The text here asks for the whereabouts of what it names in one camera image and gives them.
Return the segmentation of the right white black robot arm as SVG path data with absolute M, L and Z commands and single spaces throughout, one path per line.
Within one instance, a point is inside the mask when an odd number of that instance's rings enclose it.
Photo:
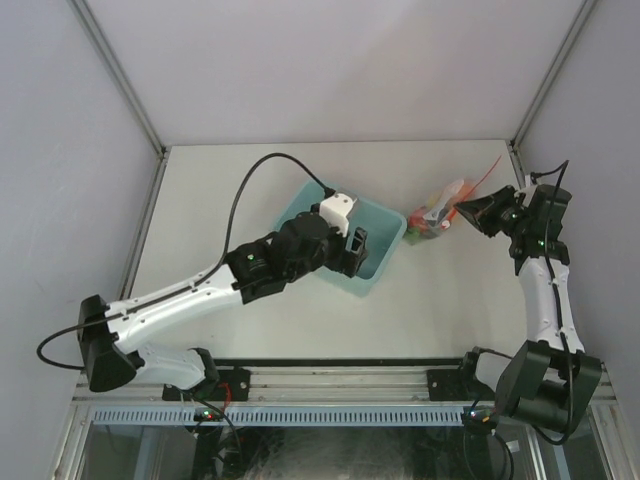
M 527 336 L 509 359 L 479 347 L 459 374 L 461 391 L 480 399 L 493 391 L 500 416 L 570 436 L 601 380 L 602 365 L 587 354 L 568 293 L 569 251 L 559 235 L 571 194 L 548 184 L 506 186 L 455 208 L 482 234 L 506 235 L 525 299 Z

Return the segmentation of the clear zip top bag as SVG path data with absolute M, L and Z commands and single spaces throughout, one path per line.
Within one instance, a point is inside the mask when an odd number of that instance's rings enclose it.
M 434 239 L 442 236 L 451 228 L 458 215 L 454 205 L 460 201 L 471 200 L 475 191 L 491 175 L 501 159 L 499 156 L 479 179 L 458 178 L 432 194 L 422 206 L 407 217 L 406 230 L 408 227 L 418 227 L 421 230 L 432 230 Z

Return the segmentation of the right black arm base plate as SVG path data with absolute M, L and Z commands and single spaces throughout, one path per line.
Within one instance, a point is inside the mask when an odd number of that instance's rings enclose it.
M 426 371 L 431 401 L 492 401 L 493 390 L 458 368 L 429 369 Z

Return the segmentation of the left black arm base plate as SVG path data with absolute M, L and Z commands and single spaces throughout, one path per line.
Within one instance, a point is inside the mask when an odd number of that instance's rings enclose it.
M 220 379 L 215 387 L 198 391 L 196 397 L 210 402 L 248 400 L 251 386 L 251 372 L 248 369 L 240 367 L 222 369 L 219 370 L 219 375 Z

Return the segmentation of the teal plastic bin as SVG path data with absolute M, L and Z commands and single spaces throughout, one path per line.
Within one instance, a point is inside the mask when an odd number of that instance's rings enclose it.
M 367 232 L 368 256 L 353 278 L 325 267 L 316 270 L 313 275 L 352 295 L 366 297 L 380 279 L 404 235 L 406 219 L 395 210 L 362 197 L 352 190 L 344 189 L 334 183 L 329 183 L 329 187 L 357 198 L 355 212 L 349 217 L 351 231 L 349 240 L 352 240 L 353 230 L 356 227 L 364 229 Z

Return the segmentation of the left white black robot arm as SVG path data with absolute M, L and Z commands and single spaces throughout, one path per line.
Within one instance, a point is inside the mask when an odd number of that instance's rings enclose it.
M 368 233 L 343 233 L 317 212 L 302 212 L 279 230 L 227 253 L 211 272 L 146 297 L 106 303 L 98 295 L 81 304 L 81 355 L 95 393 L 135 379 L 163 383 L 206 400 L 220 375 L 205 348 L 173 350 L 152 338 L 184 322 L 280 293 L 322 267 L 352 278 L 368 256 Z

